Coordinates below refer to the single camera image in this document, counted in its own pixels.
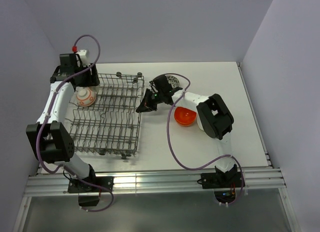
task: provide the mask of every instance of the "metal wire rack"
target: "metal wire rack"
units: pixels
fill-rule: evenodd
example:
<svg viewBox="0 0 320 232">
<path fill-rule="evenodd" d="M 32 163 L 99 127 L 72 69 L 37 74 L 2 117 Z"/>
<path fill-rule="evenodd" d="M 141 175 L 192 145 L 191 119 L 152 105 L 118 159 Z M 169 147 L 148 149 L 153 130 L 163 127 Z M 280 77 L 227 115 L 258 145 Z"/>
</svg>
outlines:
<svg viewBox="0 0 320 232">
<path fill-rule="evenodd" d="M 121 155 L 135 154 L 138 148 L 141 113 L 135 110 L 142 101 L 145 81 L 137 75 L 99 74 L 100 88 L 89 107 L 77 105 L 78 88 L 71 98 L 64 125 L 77 152 Z"/>
</svg>

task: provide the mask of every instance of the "orange ball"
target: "orange ball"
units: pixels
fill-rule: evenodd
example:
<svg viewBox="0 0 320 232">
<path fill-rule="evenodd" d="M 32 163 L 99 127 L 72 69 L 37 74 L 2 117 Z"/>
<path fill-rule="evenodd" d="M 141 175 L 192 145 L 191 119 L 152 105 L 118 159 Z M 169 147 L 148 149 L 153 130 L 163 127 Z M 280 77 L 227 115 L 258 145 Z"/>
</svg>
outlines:
<svg viewBox="0 0 320 232">
<path fill-rule="evenodd" d="M 197 113 L 183 107 L 177 107 L 174 111 L 174 118 L 181 126 L 190 126 L 196 120 Z"/>
</svg>

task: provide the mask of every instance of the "metal frame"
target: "metal frame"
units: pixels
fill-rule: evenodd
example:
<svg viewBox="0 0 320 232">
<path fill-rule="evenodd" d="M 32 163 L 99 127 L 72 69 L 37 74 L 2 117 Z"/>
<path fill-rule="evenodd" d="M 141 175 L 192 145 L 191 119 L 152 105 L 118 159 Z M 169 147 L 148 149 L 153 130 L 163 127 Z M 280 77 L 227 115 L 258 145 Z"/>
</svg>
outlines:
<svg viewBox="0 0 320 232">
<path fill-rule="evenodd" d="M 89 107 L 77 104 L 77 88 L 68 103 L 64 126 L 73 139 L 78 155 L 118 154 L 123 158 L 138 148 L 141 113 L 136 107 L 144 96 L 142 74 L 99 74 L 95 102 Z"/>
<path fill-rule="evenodd" d="M 281 196 L 282 204 L 288 218 L 288 222 L 291 228 L 291 232 L 300 232 L 301 228 L 299 226 L 294 207 L 289 199 L 287 188 L 279 188 L 279 193 Z"/>
<path fill-rule="evenodd" d="M 200 174 L 214 172 L 212 169 L 201 171 L 159 171 L 133 173 L 97 173 L 97 176 L 113 176 L 114 194 L 128 193 L 162 193 L 162 192 L 195 192 L 203 191 L 197 184 Z M 280 169 L 260 168 L 244 169 L 247 189 L 285 188 Z M 38 175 L 30 177 L 24 195 L 33 196 L 78 196 L 68 194 L 68 180 L 62 175 Z"/>
<path fill-rule="evenodd" d="M 20 205 L 18 215 L 15 220 L 15 226 L 13 227 L 13 232 L 22 232 L 24 229 L 25 221 L 29 211 L 31 197 L 23 197 Z"/>
<path fill-rule="evenodd" d="M 239 73 L 247 94 L 252 114 L 259 132 L 259 136 L 268 160 L 269 167 L 243 168 L 245 174 L 246 189 L 268 189 L 278 188 L 285 213 L 287 215 L 291 231 L 301 231 L 293 206 L 288 197 L 286 184 L 279 168 L 272 168 L 272 164 L 259 128 L 256 115 L 248 94 L 246 84 L 238 65 Z M 128 173 L 98 173 L 97 176 L 113 176 L 113 193 L 168 193 L 168 192 L 201 192 L 201 185 L 197 184 L 200 174 L 203 172 L 214 172 L 212 169 L 201 171 L 173 170 L 153 172 L 128 172 Z M 61 174 L 46 175 L 38 174 L 29 177 L 21 202 L 20 210 L 16 219 L 14 231 L 22 231 L 26 221 L 28 208 L 32 197 L 36 196 L 78 196 L 68 194 L 68 180 Z"/>
</svg>

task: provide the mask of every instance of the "cable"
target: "cable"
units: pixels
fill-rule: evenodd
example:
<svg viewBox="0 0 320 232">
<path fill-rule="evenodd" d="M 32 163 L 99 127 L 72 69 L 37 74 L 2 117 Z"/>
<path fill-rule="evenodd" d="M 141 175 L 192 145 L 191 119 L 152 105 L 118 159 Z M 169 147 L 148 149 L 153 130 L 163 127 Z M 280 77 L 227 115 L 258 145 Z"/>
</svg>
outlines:
<svg viewBox="0 0 320 232">
<path fill-rule="evenodd" d="M 70 176 L 70 178 L 68 178 L 64 172 L 65 172 L 65 170 L 63 170 L 63 172 L 62 172 L 62 174 L 64 175 L 64 177 L 71 182 L 71 176 Z"/>
<path fill-rule="evenodd" d="M 99 44 L 98 40 L 97 40 L 94 36 L 92 36 L 92 35 L 85 34 L 85 35 L 80 36 L 80 37 L 75 41 L 74 47 L 77 45 L 78 41 L 79 41 L 81 38 L 83 38 L 83 37 L 90 37 L 90 38 L 92 38 L 92 39 L 95 41 L 95 43 L 96 43 L 96 45 L 97 45 L 97 47 L 98 47 L 98 55 L 97 55 L 95 61 L 94 61 L 93 63 L 91 63 L 91 65 L 90 65 L 89 67 L 85 68 L 85 69 L 82 70 L 81 72 L 72 74 L 71 76 L 69 76 L 69 77 L 67 77 L 66 79 L 64 79 L 64 80 L 57 86 L 55 92 L 53 93 L 52 99 L 51 99 L 51 101 L 50 101 L 50 104 L 49 104 L 47 113 L 46 113 L 46 115 L 45 115 L 45 119 L 44 119 L 44 121 L 43 121 L 43 124 L 41 125 L 40 130 L 39 130 L 39 133 L 38 133 L 38 135 L 37 135 L 37 137 L 36 137 L 35 149 L 36 149 L 36 154 L 37 154 L 38 161 L 39 161 L 39 163 L 41 164 L 42 168 L 43 168 L 46 172 L 48 172 L 48 173 L 50 173 L 50 174 L 56 173 L 56 172 L 59 170 L 59 168 L 61 168 L 63 165 L 60 164 L 59 166 L 57 166 L 57 167 L 55 168 L 55 170 L 50 170 L 50 169 L 48 169 L 48 167 L 46 167 L 44 161 L 43 161 L 42 158 L 41 158 L 41 153 L 40 153 L 40 139 L 41 139 L 41 135 L 42 135 L 42 132 L 43 132 L 43 130 L 44 130 L 44 127 L 45 127 L 45 125 L 47 124 L 47 122 L 48 122 L 48 120 L 49 120 L 49 118 L 50 118 L 50 113 L 51 113 L 52 108 L 53 108 L 53 106 L 54 106 L 54 102 L 55 102 L 55 99 L 56 99 L 56 97 L 57 97 L 57 94 L 58 94 L 59 90 L 61 89 L 61 87 L 62 87 L 67 81 L 69 81 L 71 78 L 74 78 L 75 76 L 81 75 L 81 74 L 89 71 L 89 70 L 97 63 L 97 61 L 98 61 L 98 59 L 99 59 L 99 57 L 100 57 L 100 52 L 101 52 L 101 50 L 100 50 L 100 44 Z M 83 179 L 79 178 L 79 177 L 78 177 L 73 171 L 71 171 L 68 167 L 65 166 L 64 168 L 65 168 L 65 170 L 66 170 L 69 174 L 72 174 L 73 176 L 76 176 L 77 179 L 78 179 L 80 182 L 82 182 L 82 183 L 84 183 L 84 184 L 86 184 L 86 185 L 92 186 L 92 187 L 99 188 L 99 189 L 104 190 L 104 191 L 106 191 L 106 192 L 109 192 L 110 195 L 111 195 L 111 201 L 110 201 L 110 203 L 109 203 L 107 206 L 105 206 L 104 208 L 101 208 L 101 209 L 87 209 L 87 208 L 81 207 L 83 210 L 88 211 L 88 212 L 100 212 L 100 211 L 103 211 L 103 210 L 109 208 L 109 207 L 112 205 L 112 203 L 113 203 L 113 201 L 114 201 L 114 194 L 111 192 L 111 190 L 109 190 L 109 189 L 107 189 L 107 188 L 104 188 L 104 187 L 102 187 L 102 186 L 93 184 L 93 183 L 86 182 L 86 181 L 84 181 Z"/>
<path fill-rule="evenodd" d="M 240 174 L 241 174 L 241 188 L 240 188 L 239 196 L 237 196 L 237 197 L 234 199 L 234 201 L 232 201 L 232 202 L 230 202 L 230 203 L 228 203 L 228 204 L 232 204 L 232 203 L 236 202 L 237 199 L 242 195 L 242 190 L 243 190 L 243 188 L 244 188 L 244 180 L 245 180 L 245 179 L 244 179 L 244 174 L 243 174 L 243 171 L 242 171 L 242 167 L 241 167 L 240 163 L 238 162 L 238 160 L 237 160 L 233 155 L 231 155 L 231 154 L 221 155 L 221 156 L 219 156 L 219 157 L 211 160 L 209 163 L 206 163 L 205 165 L 200 166 L 200 167 L 198 167 L 198 168 L 189 168 L 189 167 L 183 165 L 183 164 L 178 160 L 177 156 L 175 155 L 175 152 L 174 152 L 174 150 L 173 150 L 173 148 L 172 148 L 171 140 L 170 140 L 170 128 L 169 128 L 170 117 L 171 117 L 172 110 L 174 109 L 174 107 L 176 106 L 176 104 L 185 96 L 186 90 L 187 90 L 187 89 L 190 87 L 190 85 L 191 85 L 191 81 L 190 81 L 187 77 L 185 77 L 185 76 L 183 76 L 183 75 L 180 75 L 180 74 L 178 74 L 178 73 L 165 73 L 165 74 L 163 74 L 163 75 L 176 75 L 176 76 L 182 77 L 182 78 L 184 78 L 184 79 L 186 79 L 186 80 L 188 81 L 188 85 L 186 86 L 186 88 L 185 88 L 184 91 L 182 92 L 181 96 L 180 96 L 180 97 L 172 104 L 172 106 L 170 107 L 169 113 L 168 113 L 168 117 L 167 117 L 167 120 L 166 120 L 166 136 L 167 136 L 166 138 L 167 138 L 168 146 L 169 146 L 169 149 L 170 149 L 170 152 L 171 152 L 173 158 L 175 159 L 175 161 L 176 161 L 182 168 L 184 168 L 184 169 L 186 169 L 186 170 L 193 170 L 193 171 L 194 171 L 194 170 L 200 170 L 200 169 L 206 168 L 206 167 L 208 167 L 210 164 L 218 161 L 219 159 L 231 157 L 231 158 L 237 163 L 237 165 L 238 165 L 238 167 L 239 167 L 239 170 L 240 170 Z"/>
<path fill-rule="evenodd" d="M 87 211 L 87 212 L 101 212 L 101 211 L 106 210 L 107 208 L 109 208 L 109 207 L 112 205 L 112 203 L 114 202 L 115 196 L 114 196 L 114 194 L 112 193 L 111 190 L 109 190 L 109 189 L 107 189 L 107 188 L 105 188 L 105 187 L 102 187 L 102 186 L 100 186 L 100 185 L 96 185 L 96 184 L 93 184 L 93 183 L 89 183 L 89 182 L 84 181 L 83 179 L 79 178 L 79 177 L 78 177 L 71 169 L 69 169 L 67 166 L 65 166 L 64 169 L 65 169 L 69 174 L 71 174 L 72 176 L 76 176 L 76 178 L 77 178 L 81 183 L 84 183 L 84 184 L 89 185 L 89 186 L 92 186 L 92 187 L 99 188 L 99 189 L 101 189 L 101 190 L 104 190 L 104 191 L 110 193 L 110 195 L 111 195 L 111 201 L 109 202 L 109 204 L 108 204 L 107 206 L 105 206 L 105 207 L 103 207 L 103 208 L 100 208 L 100 209 L 88 209 L 88 208 L 85 208 L 85 207 L 81 207 L 81 209 L 83 209 L 83 210 L 85 210 L 85 211 Z"/>
<path fill-rule="evenodd" d="M 83 38 L 83 37 L 90 37 L 90 38 L 92 38 L 92 39 L 95 41 L 95 43 L 96 43 L 96 45 L 97 45 L 97 47 L 98 47 L 98 55 L 97 55 L 95 61 L 94 61 L 89 67 L 87 67 L 86 69 L 82 70 L 81 72 L 72 74 L 71 76 L 69 76 L 69 77 L 67 77 L 66 79 L 64 79 L 64 80 L 57 86 L 55 92 L 53 93 L 52 99 L 51 99 L 51 101 L 50 101 L 50 104 L 49 104 L 47 113 L 46 113 L 46 115 L 45 115 L 45 119 L 44 119 L 44 121 L 43 121 L 43 124 L 41 125 L 40 130 L 39 130 L 39 133 L 38 133 L 38 135 L 37 135 L 37 137 L 36 137 L 35 150 L 36 150 L 37 158 L 38 158 L 39 163 L 41 164 L 42 168 L 43 168 L 46 172 L 48 172 L 48 173 L 50 173 L 50 174 L 56 173 L 56 172 L 59 170 L 59 168 L 62 167 L 62 164 L 59 165 L 59 166 L 57 166 L 57 167 L 55 168 L 55 170 L 50 170 L 50 169 L 48 169 L 48 167 L 45 165 L 44 161 L 43 161 L 42 158 L 41 158 L 41 154 L 40 154 L 40 139 L 41 139 L 42 132 L 43 132 L 43 130 L 44 130 L 44 128 L 45 128 L 45 125 L 47 124 L 47 122 L 48 122 L 48 120 L 49 120 L 49 118 L 50 118 L 50 113 L 51 113 L 52 108 L 53 108 L 53 106 L 54 106 L 54 103 L 55 103 L 57 94 L 58 94 L 59 90 L 61 89 L 61 87 L 62 87 L 67 81 L 69 81 L 71 78 L 74 78 L 75 76 L 81 75 L 81 74 L 89 71 L 89 70 L 97 63 L 97 61 L 98 61 L 98 59 L 99 59 L 99 57 L 100 57 L 100 44 L 99 44 L 98 40 L 97 40 L 94 36 L 92 36 L 92 35 L 85 34 L 85 35 L 80 36 L 80 37 L 75 41 L 74 46 L 76 46 L 77 43 L 78 43 L 78 41 L 79 41 L 81 38 Z"/>
<path fill-rule="evenodd" d="M 80 57 L 80 55 L 78 54 L 78 53 L 76 53 L 75 54 L 75 56 L 78 58 L 78 61 L 77 62 L 79 62 L 80 63 L 80 67 L 82 67 L 83 66 L 83 64 L 82 64 L 82 60 L 81 60 L 81 57 Z"/>
</svg>

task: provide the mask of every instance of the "red connector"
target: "red connector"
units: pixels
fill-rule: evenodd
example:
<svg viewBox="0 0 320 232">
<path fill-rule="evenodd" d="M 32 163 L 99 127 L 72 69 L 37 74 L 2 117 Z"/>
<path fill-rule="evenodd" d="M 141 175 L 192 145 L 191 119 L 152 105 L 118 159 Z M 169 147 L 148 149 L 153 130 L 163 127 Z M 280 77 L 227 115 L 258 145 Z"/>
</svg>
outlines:
<svg viewBox="0 0 320 232">
<path fill-rule="evenodd" d="M 77 48 L 76 46 L 73 46 L 73 47 L 72 47 L 72 51 L 73 51 L 74 53 L 76 53 L 76 52 L 78 51 L 78 48 Z"/>
</svg>

